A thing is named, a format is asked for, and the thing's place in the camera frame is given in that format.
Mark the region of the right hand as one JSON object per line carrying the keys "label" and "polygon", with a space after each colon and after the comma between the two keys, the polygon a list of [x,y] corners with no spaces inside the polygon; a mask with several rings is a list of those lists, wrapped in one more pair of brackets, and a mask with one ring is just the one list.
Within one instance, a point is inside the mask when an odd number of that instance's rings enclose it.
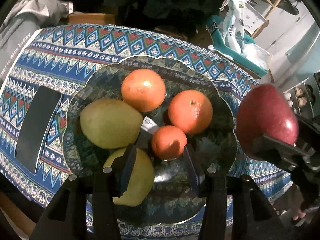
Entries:
{"label": "right hand", "polygon": [[300,207],[293,207],[292,208],[292,222],[293,225],[296,227],[301,226],[305,222],[305,217],[307,215],[306,210],[302,210]]}

